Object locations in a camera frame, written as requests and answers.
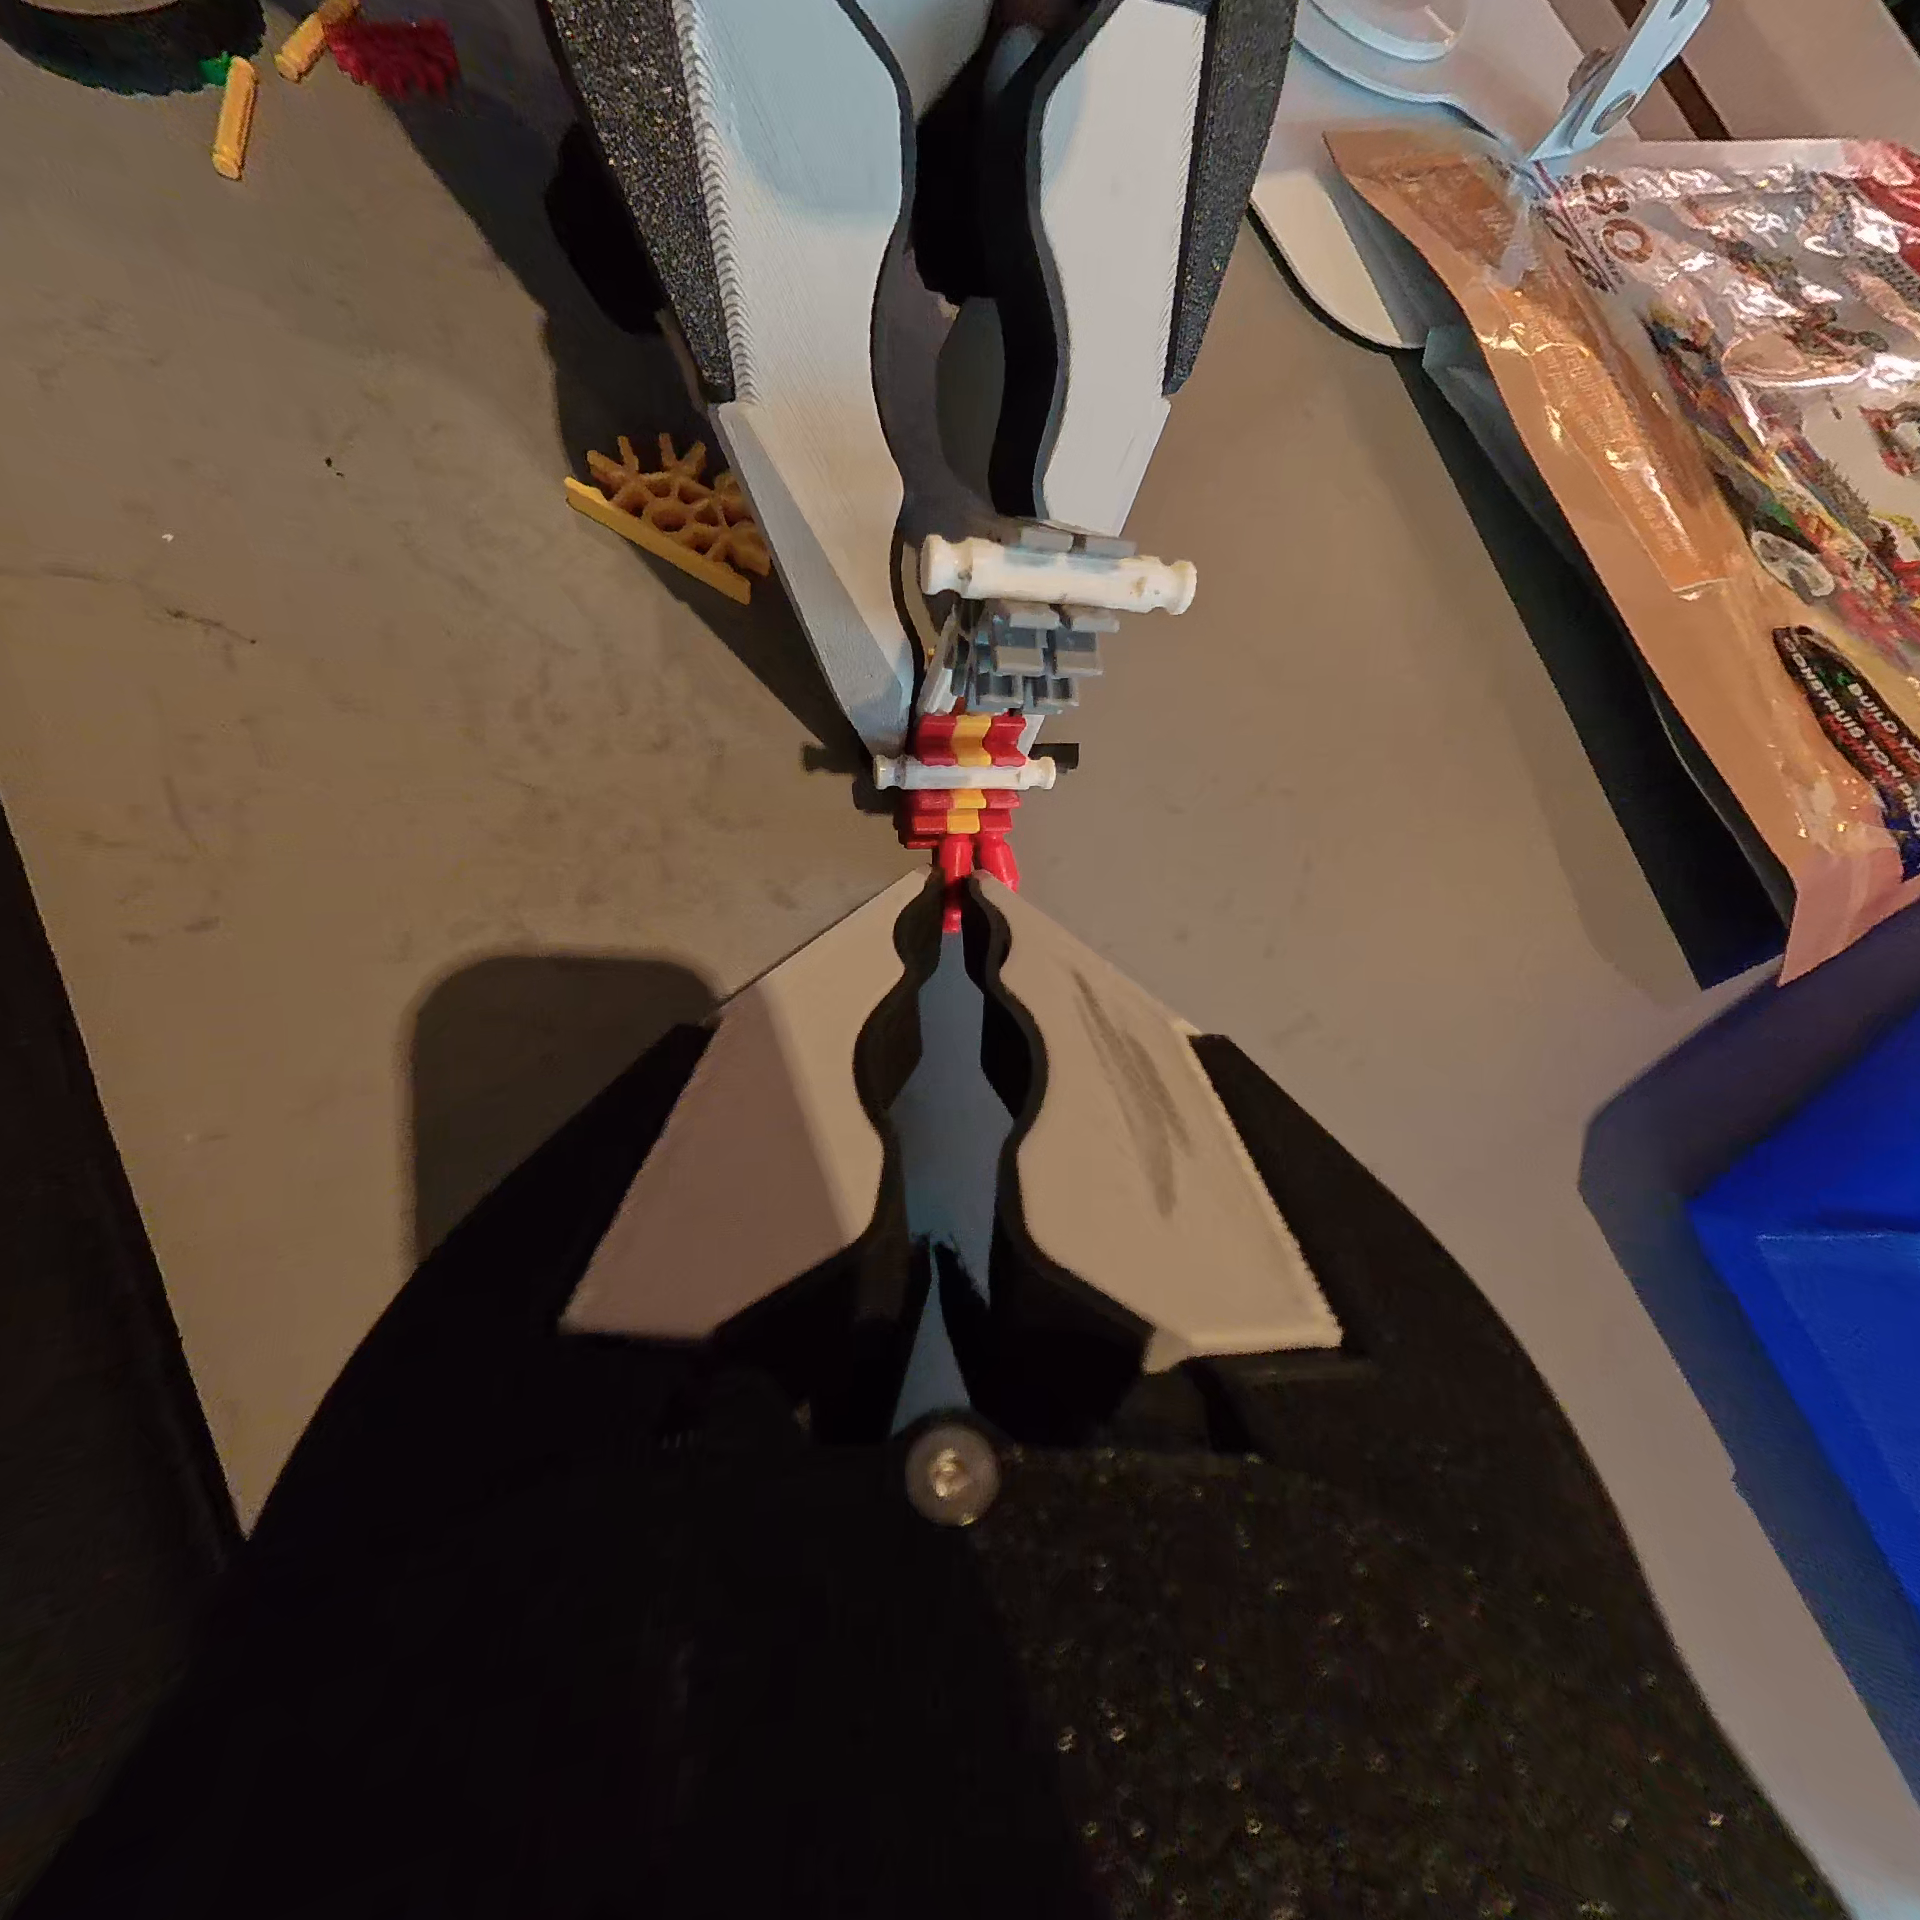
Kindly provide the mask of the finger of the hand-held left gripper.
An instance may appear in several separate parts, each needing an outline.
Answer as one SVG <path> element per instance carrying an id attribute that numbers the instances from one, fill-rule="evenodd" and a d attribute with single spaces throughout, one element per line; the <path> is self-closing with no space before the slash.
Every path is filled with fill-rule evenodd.
<path id="1" fill-rule="evenodd" d="M 714 427 L 844 723 L 898 752 L 916 644 L 871 314 L 905 229 L 905 72 L 837 0 L 693 0 L 679 70 L 737 363 Z"/>
<path id="2" fill-rule="evenodd" d="M 997 94 L 1004 512 L 1126 534 L 1164 431 L 1199 62 L 1199 10 L 1116 0 L 1055 20 Z"/>

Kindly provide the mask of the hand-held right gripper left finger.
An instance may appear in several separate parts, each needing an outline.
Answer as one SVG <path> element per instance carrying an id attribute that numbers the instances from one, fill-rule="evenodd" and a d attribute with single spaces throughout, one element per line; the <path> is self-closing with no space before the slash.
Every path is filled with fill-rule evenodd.
<path id="1" fill-rule="evenodd" d="M 569 1340 L 714 1340 L 881 1220 L 858 1036 L 905 978 L 898 918 L 927 887 L 886 887 L 722 1010 L 563 1307 Z"/>

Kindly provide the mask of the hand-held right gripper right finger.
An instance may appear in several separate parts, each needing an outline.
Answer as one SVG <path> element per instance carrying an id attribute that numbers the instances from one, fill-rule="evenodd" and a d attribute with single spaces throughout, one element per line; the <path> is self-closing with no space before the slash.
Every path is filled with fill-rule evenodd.
<path id="1" fill-rule="evenodd" d="M 1343 1320 L 1199 1060 L 1199 1026 L 1004 880 L 977 880 L 977 904 L 983 991 L 1026 1068 L 1004 1151 L 1011 1303 L 1087 1307 L 1116 1368 L 1333 1360 Z"/>

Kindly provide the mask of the small toy building assembly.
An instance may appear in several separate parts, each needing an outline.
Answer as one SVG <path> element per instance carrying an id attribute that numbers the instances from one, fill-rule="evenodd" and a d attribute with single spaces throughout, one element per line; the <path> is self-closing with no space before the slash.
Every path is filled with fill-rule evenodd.
<path id="1" fill-rule="evenodd" d="M 898 844 L 940 872 L 940 837 L 977 837 L 977 880 L 1019 887 L 1018 810 L 1055 791 L 1043 725 L 1101 679 L 1126 620 L 1191 612 L 1199 568 L 1135 555 L 1116 534 L 1019 519 L 1018 539 L 927 534 L 905 562 L 905 612 L 927 632 L 905 747 L 871 774 L 898 805 Z"/>

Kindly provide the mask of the blue plastic bin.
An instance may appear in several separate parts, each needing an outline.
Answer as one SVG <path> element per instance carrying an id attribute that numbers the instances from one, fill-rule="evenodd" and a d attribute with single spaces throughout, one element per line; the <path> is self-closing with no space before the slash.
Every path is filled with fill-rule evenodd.
<path id="1" fill-rule="evenodd" d="M 1920 1602 L 1920 1016 L 1771 1125 L 1684 1220 Z"/>

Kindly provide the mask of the white rounded board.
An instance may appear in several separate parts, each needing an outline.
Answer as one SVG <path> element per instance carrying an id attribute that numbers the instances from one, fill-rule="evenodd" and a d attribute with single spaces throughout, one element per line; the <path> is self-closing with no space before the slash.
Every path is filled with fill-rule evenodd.
<path id="1" fill-rule="evenodd" d="M 1446 288 L 1423 262 L 1350 195 L 1333 159 L 1333 132 L 1468 132 L 1455 94 L 1390 94 L 1364 72 L 1413 83 L 1474 48 L 1498 10 L 1295 10 L 1286 72 L 1258 174 L 1258 229 L 1318 302 L 1324 324 L 1372 347 L 1423 347 L 1446 314 Z"/>

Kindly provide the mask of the yellow fan connector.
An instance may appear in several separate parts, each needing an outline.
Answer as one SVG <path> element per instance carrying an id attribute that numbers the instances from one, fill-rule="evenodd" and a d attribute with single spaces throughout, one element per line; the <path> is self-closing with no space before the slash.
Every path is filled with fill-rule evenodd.
<path id="1" fill-rule="evenodd" d="M 671 431 L 661 431 L 653 452 L 618 440 L 618 452 L 586 452 L 586 466 L 586 483 L 563 483 L 569 506 L 653 562 L 722 589 L 726 603 L 756 603 L 756 580 L 772 573 L 747 484 L 737 466 L 707 474 L 699 440 L 671 444 Z"/>

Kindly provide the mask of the small red connector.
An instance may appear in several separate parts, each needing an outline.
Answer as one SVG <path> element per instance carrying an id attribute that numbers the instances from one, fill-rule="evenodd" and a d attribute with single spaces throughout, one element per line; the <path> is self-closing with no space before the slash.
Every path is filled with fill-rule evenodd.
<path id="1" fill-rule="evenodd" d="M 405 104 L 405 94 L 446 94 L 457 83 L 457 48 L 446 20 L 372 20 L 372 13 L 341 13 L 325 29 L 332 62 Z"/>

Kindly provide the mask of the black toy tyre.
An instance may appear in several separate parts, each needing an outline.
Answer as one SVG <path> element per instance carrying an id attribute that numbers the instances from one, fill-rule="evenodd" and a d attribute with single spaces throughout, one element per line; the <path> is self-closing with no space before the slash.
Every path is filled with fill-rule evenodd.
<path id="1" fill-rule="evenodd" d="M 21 62 L 110 94 L 204 90 L 197 56 L 255 56 L 258 35 L 258 0 L 0 10 L 0 39 Z"/>

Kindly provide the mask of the orange printed packet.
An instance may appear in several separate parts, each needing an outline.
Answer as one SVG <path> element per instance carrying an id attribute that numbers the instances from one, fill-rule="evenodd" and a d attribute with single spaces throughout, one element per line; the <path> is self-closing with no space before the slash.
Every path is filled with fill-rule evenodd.
<path id="1" fill-rule="evenodd" d="M 1780 978 L 1920 893 L 1920 159 L 1891 139 L 1333 132 L 1716 781 L 1780 866 Z"/>

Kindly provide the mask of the black perforated pad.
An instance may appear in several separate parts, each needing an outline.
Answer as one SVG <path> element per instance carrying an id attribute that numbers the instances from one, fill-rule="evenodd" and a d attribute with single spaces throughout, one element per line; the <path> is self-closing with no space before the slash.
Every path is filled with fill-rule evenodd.
<path id="1" fill-rule="evenodd" d="M 243 1547 L 87 1048 L 0 832 L 0 1900 L 87 1819 Z"/>

